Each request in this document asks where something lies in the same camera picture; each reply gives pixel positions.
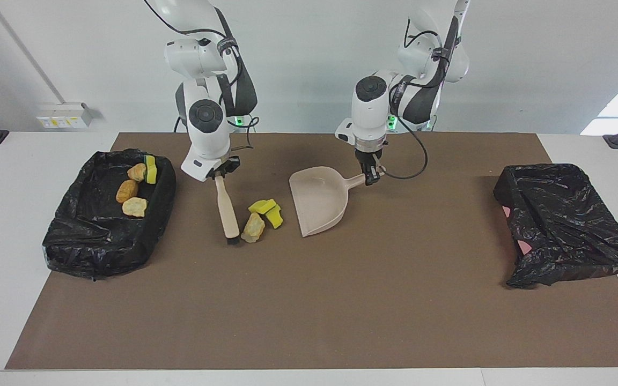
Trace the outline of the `beige hand brush black bristles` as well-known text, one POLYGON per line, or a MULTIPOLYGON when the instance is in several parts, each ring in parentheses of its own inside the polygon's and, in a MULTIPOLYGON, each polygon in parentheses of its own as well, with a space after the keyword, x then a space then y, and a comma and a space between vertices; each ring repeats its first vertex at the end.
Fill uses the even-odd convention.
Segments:
POLYGON ((230 195, 226 191, 225 179, 214 181, 217 193, 218 212, 228 245, 238 245, 240 230, 230 195))

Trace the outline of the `beige plastic dustpan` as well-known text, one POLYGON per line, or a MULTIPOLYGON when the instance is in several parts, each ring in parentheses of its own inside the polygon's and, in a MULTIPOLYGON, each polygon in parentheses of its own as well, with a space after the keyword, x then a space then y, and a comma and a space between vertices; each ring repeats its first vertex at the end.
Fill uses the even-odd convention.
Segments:
POLYGON ((364 173, 345 178, 328 166, 301 169, 291 174, 290 193, 301 236, 316 235, 337 225, 346 212, 350 190, 365 184, 364 173))

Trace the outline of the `beige toast piece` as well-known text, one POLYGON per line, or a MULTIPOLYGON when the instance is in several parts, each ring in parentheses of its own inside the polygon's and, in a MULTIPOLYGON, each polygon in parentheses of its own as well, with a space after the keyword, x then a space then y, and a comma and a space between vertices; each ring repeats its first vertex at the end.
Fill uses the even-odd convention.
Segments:
POLYGON ((241 238, 248 243, 256 243, 264 233, 266 222, 259 213, 251 213, 245 224, 241 238))

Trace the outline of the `pale bread piece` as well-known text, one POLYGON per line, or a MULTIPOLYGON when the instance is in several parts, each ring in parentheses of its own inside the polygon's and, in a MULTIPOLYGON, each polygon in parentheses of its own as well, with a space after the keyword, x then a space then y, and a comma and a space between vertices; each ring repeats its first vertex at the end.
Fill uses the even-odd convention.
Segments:
POLYGON ((137 196, 122 203, 122 212, 128 217, 144 218, 147 208, 148 201, 137 196))

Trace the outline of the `brown oval bread roll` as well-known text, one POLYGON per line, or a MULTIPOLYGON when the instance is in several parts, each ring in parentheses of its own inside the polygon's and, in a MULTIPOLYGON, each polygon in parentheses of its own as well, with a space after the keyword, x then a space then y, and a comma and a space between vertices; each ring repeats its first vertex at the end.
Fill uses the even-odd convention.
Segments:
POLYGON ((115 196, 115 200, 118 203, 123 204, 127 200, 136 197, 138 193, 139 183, 137 183, 137 181, 133 179, 127 179, 123 181, 122 184, 119 186, 115 196))

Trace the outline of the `black trash bag lined bin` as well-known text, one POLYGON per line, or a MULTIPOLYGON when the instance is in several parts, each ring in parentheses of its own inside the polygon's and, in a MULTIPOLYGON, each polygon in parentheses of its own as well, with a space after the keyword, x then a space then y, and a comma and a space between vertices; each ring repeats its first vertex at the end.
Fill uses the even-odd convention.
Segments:
POLYGON ((103 279, 148 262, 165 233, 175 201, 171 161, 156 156, 156 183, 139 188, 138 197, 147 201, 144 217, 126 215, 115 199, 129 168, 146 156, 139 149, 96 152, 81 166, 42 240, 50 270, 103 279))

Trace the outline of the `pink plastic bin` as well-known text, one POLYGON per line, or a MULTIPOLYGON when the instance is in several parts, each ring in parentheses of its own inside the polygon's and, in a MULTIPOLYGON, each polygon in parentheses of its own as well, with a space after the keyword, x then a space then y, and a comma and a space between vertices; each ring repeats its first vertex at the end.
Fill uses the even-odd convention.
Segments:
MULTIPOLYGON (((505 207, 504 205, 502 206, 502 208, 503 208, 503 212, 505 214, 507 223, 509 223, 510 216, 512 215, 512 209, 505 207)), ((526 254, 532 251, 532 247, 524 240, 513 239, 513 241, 517 245, 519 256, 525 256, 526 254)))

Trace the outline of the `black trash bag pink bin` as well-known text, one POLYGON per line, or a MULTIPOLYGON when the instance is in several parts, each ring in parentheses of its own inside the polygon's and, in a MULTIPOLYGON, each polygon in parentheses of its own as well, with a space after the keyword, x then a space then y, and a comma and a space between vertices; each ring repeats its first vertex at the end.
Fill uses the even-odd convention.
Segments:
POLYGON ((512 209, 512 239, 532 251, 518 255, 510 288, 618 274, 618 222, 590 178, 574 164, 506 166, 493 196, 512 209))

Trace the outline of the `brown table mat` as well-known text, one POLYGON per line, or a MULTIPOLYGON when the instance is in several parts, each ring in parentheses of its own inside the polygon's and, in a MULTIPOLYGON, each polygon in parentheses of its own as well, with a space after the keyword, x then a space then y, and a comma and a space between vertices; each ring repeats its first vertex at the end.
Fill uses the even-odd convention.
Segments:
POLYGON ((181 171, 184 134, 120 134, 162 155, 174 208, 148 264, 105 280, 50 273, 7 369, 618 367, 618 278, 512 289, 515 247, 493 189, 547 163, 536 135, 424 133, 409 181, 350 192, 341 222, 302 237, 289 177, 358 173, 333 135, 259 134, 226 188, 240 221, 273 198, 279 229, 227 245, 215 188, 181 171))

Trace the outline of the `white wall outlet box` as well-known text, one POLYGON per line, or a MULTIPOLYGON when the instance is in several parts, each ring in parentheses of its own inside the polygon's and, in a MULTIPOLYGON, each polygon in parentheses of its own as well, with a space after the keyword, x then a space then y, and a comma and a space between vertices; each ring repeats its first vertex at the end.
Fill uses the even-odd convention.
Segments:
POLYGON ((103 115, 84 102, 46 103, 35 119, 44 129, 89 129, 103 115))

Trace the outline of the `white wall conduit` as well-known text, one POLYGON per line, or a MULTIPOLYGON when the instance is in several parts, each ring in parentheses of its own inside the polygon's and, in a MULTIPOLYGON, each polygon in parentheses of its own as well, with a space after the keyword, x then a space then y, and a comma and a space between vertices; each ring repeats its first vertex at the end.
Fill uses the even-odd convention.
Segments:
POLYGON ((17 49, 19 49, 20 53, 25 57, 27 63, 34 69, 37 77, 42 83, 44 83, 45 88, 54 96, 54 100, 56 103, 66 103, 67 101, 59 92, 58 88, 54 85, 53 81, 46 74, 45 70, 40 66, 37 62, 37 59, 34 58, 32 52, 27 48, 26 44, 22 39, 20 39, 19 34, 15 32, 12 25, 8 22, 5 15, 0 11, 0 26, 2 29, 6 31, 6 34, 10 38, 10 40, 15 44, 17 49))

